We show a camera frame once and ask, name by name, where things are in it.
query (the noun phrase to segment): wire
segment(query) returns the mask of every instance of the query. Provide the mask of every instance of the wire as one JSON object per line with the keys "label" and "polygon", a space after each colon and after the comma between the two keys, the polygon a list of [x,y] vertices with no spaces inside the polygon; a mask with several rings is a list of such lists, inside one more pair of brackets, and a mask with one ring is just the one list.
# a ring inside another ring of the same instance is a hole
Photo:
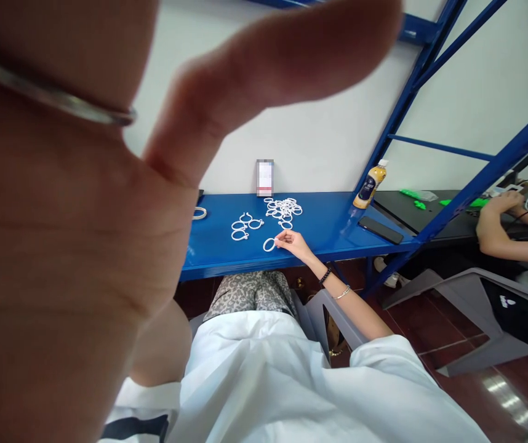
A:
{"label": "wire", "polygon": [[516,217],[513,221],[510,222],[510,224],[504,229],[504,231],[507,233],[508,230],[512,227],[513,224],[518,222],[522,217],[524,217],[527,214],[528,214],[528,211],[525,212],[524,214],[521,214],[520,216]]}

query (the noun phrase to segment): black table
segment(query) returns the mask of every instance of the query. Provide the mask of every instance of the black table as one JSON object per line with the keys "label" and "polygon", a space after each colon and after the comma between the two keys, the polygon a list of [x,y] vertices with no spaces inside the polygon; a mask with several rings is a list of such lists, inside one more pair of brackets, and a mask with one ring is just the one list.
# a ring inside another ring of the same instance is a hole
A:
{"label": "black table", "polygon": [[[377,191],[375,193],[375,205],[402,223],[413,233],[418,234],[429,224],[430,221],[444,208],[441,200],[452,200],[459,190],[432,191],[438,196],[437,200],[424,202],[426,210],[420,210],[414,206],[414,199],[403,195],[399,191]],[[502,226],[507,227],[512,223],[514,217],[502,214]],[[477,242],[475,229],[478,225],[478,217],[462,212],[429,243],[426,247],[446,247],[452,245]],[[528,241],[528,226],[518,221],[508,230],[510,238]]]}

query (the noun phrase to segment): smartphone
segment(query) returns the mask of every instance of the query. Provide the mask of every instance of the smartphone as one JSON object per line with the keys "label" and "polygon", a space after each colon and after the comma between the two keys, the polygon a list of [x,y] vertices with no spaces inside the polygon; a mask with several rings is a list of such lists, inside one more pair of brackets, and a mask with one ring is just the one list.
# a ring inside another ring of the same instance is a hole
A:
{"label": "smartphone", "polygon": [[381,238],[384,238],[388,242],[393,244],[400,244],[404,239],[404,236],[393,229],[388,228],[385,225],[382,225],[376,220],[373,220],[370,217],[362,217],[358,224],[361,225],[366,230],[372,232],[373,234],[378,235]]}

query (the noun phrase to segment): patterned pants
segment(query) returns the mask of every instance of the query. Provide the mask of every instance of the patterned pants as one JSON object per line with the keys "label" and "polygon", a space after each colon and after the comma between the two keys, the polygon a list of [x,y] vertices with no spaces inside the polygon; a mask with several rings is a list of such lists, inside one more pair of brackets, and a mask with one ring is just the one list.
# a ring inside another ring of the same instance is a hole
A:
{"label": "patterned pants", "polygon": [[203,322],[221,314],[241,311],[276,311],[298,320],[287,279],[279,271],[225,276]]}

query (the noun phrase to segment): grey plastic chair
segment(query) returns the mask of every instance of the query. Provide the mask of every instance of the grey plastic chair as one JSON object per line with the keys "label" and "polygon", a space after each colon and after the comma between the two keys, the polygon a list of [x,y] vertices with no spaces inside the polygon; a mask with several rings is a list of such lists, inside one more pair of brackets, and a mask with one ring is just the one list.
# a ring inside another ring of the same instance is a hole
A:
{"label": "grey plastic chair", "polygon": [[[301,303],[301,300],[294,290],[291,290],[291,294],[293,296],[293,302],[297,307],[299,322],[305,336],[311,341],[320,342],[321,348],[326,354],[328,361],[330,356],[326,334],[326,320],[324,318],[324,306],[336,322],[338,329],[340,329],[340,332],[351,349],[356,349],[358,346],[369,341],[369,339],[361,334],[356,326],[354,326],[354,324],[346,317],[326,289],[319,291],[306,305]],[[196,331],[202,324],[205,315],[206,313],[190,320],[193,337],[196,335]]]}
{"label": "grey plastic chair", "polygon": [[427,269],[382,303],[383,309],[388,309],[404,300],[434,289],[489,337],[490,340],[487,343],[437,369],[439,373],[447,377],[528,356],[528,344],[504,332],[496,321],[481,279],[487,279],[528,300],[528,288],[520,283],[481,268],[471,268],[448,279],[442,279],[432,269]]}

